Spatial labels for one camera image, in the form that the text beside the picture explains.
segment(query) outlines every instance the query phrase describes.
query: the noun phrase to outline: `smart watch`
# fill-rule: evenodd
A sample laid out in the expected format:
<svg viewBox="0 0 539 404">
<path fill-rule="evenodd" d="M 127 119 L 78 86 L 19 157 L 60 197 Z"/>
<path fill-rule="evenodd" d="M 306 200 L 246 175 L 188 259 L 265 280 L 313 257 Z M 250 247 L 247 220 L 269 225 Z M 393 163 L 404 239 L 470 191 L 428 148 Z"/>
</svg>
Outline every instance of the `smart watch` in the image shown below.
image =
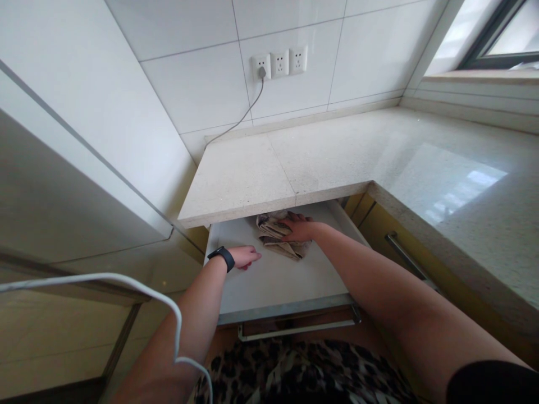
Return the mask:
<svg viewBox="0 0 539 404">
<path fill-rule="evenodd" d="M 232 257 L 232 254 L 223 246 L 219 247 L 217 250 L 212 252 L 208 255 L 208 259 L 212 259 L 216 255 L 220 255 L 225 259 L 226 262 L 226 273 L 230 272 L 234 265 L 236 265 L 236 261 L 234 261 L 234 258 Z"/>
</svg>

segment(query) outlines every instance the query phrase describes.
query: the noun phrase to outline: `speckled countertop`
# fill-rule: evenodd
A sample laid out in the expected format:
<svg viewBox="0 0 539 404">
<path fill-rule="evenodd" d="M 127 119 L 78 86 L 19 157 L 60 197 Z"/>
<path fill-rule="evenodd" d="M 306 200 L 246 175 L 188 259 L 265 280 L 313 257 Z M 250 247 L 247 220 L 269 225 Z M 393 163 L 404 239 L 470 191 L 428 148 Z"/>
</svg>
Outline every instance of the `speckled countertop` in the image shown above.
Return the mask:
<svg viewBox="0 0 539 404">
<path fill-rule="evenodd" d="M 390 108 L 218 141 L 185 227 L 369 192 L 521 333 L 539 342 L 539 139 Z"/>
</svg>

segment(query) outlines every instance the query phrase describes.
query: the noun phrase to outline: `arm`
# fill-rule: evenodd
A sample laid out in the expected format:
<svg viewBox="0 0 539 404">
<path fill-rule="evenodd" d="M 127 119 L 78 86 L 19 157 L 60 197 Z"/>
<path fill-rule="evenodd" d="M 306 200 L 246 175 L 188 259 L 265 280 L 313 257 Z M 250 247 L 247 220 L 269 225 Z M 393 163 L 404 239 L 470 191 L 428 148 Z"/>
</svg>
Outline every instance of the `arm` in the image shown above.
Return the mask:
<svg viewBox="0 0 539 404">
<path fill-rule="evenodd" d="M 241 269 L 262 257 L 253 246 L 235 247 L 229 252 Z M 182 314 L 179 356 L 204 363 L 217 326 L 225 275 L 224 258 L 215 256 L 178 299 Z M 175 332 L 176 318 L 169 313 L 120 386 L 114 403 L 188 400 L 200 372 L 189 364 L 173 363 Z"/>
<path fill-rule="evenodd" d="M 281 221 L 293 231 L 283 240 L 318 244 L 354 300 L 398 339 L 437 402 L 445 402 L 449 380 L 464 365 L 502 360 L 528 367 L 401 266 L 324 223 L 291 216 Z"/>
</svg>

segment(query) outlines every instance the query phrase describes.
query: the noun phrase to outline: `drawer handle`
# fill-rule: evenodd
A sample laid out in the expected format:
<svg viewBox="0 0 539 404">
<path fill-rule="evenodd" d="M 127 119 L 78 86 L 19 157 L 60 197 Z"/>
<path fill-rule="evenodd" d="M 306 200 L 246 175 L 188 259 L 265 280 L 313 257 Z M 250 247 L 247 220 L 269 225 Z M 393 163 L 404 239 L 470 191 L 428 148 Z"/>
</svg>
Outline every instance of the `drawer handle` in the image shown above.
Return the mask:
<svg viewBox="0 0 539 404">
<path fill-rule="evenodd" d="M 249 335 L 249 336 L 243 335 L 243 324 L 240 324 L 237 326 L 237 337 L 240 339 L 240 341 L 247 342 L 247 341 L 255 341 L 257 339 L 263 339 L 263 338 L 282 337 L 285 335 L 298 334 L 302 332 L 318 331 L 322 329 L 330 329 L 330 328 L 337 328 L 337 327 L 345 327 L 347 325 L 354 325 L 354 324 L 361 323 L 361 316 L 359 315 L 359 310 L 357 309 L 357 307 L 354 305 L 350 305 L 350 307 L 352 308 L 352 311 L 354 312 L 354 318 L 350 320 L 344 320 L 341 322 L 326 323 L 326 324 L 309 325 L 307 327 L 289 328 L 285 330 L 271 331 L 267 333 L 254 334 L 254 335 Z"/>
<path fill-rule="evenodd" d="M 399 244 L 399 242 L 396 240 L 397 236 L 398 236 L 397 232 L 393 231 L 391 233 L 386 234 L 384 238 L 389 243 L 389 245 L 393 247 L 395 252 L 399 254 L 399 257 L 401 257 L 403 261 L 406 262 L 406 264 L 412 268 L 412 273 L 415 276 L 421 279 L 427 286 L 430 286 L 436 292 L 440 293 L 440 290 L 438 289 L 436 284 L 425 274 L 425 271 L 423 270 L 423 268 L 421 268 L 421 266 Z"/>
</svg>

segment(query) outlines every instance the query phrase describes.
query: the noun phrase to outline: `leopard print clothing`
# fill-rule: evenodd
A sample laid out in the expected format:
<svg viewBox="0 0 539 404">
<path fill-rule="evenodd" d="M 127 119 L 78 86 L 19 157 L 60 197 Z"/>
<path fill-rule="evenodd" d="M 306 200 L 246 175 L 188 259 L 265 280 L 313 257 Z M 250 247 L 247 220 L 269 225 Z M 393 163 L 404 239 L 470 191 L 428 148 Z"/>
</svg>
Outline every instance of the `leopard print clothing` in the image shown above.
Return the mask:
<svg viewBox="0 0 539 404">
<path fill-rule="evenodd" d="M 332 402 L 418 403 L 398 368 L 374 352 L 342 341 L 293 346 L 286 337 L 237 341 L 231 351 L 215 357 L 208 370 L 214 403 L 278 402 L 279 397 L 309 394 L 318 399 L 331 396 Z M 206 378 L 197 382 L 194 402 L 209 402 Z"/>
</svg>

